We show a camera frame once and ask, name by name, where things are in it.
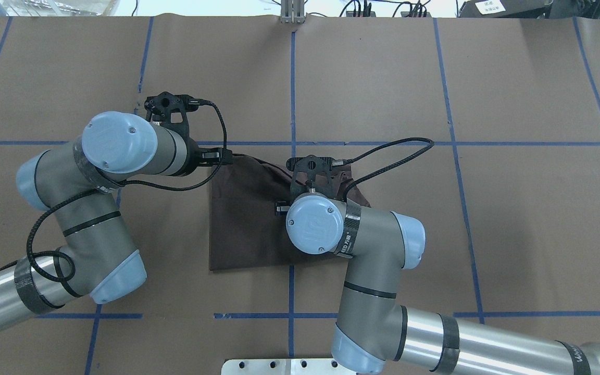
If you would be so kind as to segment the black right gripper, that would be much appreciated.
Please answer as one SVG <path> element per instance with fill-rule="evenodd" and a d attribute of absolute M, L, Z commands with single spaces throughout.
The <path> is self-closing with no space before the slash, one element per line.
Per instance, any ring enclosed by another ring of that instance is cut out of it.
<path fill-rule="evenodd" d="M 343 159 L 314 155 L 291 157 L 286 160 L 286 168 L 293 173 L 290 183 L 291 200 L 275 202 L 274 215 L 285 216 L 290 210 L 292 202 L 302 194 L 315 193 L 328 198 L 336 198 L 338 188 L 332 182 L 331 171 L 345 164 Z"/>

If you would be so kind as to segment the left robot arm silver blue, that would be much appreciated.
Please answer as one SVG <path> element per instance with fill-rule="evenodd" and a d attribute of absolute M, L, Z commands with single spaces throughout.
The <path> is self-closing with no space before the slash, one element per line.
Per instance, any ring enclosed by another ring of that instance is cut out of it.
<path fill-rule="evenodd" d="M 44 151 L 16 175 L 19 194 L 42 212 L 24 256 L 0 268 L 0 331 L 82 296 L 107 304 L 138 289 L 147 271 L 118 204 L 129 185 L 176 191 L 137 175 L 188 176 L 233 162 L 227 129 L 207 99 L 162 92 L 145 117 L 107 111 L 71 143 Z"/>

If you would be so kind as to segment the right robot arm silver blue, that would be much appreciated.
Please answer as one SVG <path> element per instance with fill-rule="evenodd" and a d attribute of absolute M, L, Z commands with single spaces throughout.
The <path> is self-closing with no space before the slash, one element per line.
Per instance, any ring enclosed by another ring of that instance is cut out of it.
<path fill-rule="evenodd" d="M 399 304 L 600 343 L 600 147 L 438 147 L 362 190 L 426 229 Z"/>

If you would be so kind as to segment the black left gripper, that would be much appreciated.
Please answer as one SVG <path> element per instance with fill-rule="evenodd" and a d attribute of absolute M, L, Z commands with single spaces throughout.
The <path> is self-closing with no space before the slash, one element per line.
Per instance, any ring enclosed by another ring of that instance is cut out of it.
<path fill-rule="evenodd" d="M 188 113 L 197 111 L 199 107 L 212 107 L 221 124 L 223 141 L 221 147 L 203 148 L 190 136 Z M 233 152 L 227 147 L 227 127 L 224 118 L 214 102 L 198 99 L 188 94 L 173 95 L 162 92 L 148 96 L 144 102 L 147 112 L 145 119 L 169 131 L 176 145 L 173 162 L 162 173 L 163 176 L 188 176 L 198 167 L 207 168 L 219 165 L 231 165 L 234 162 Z"/>

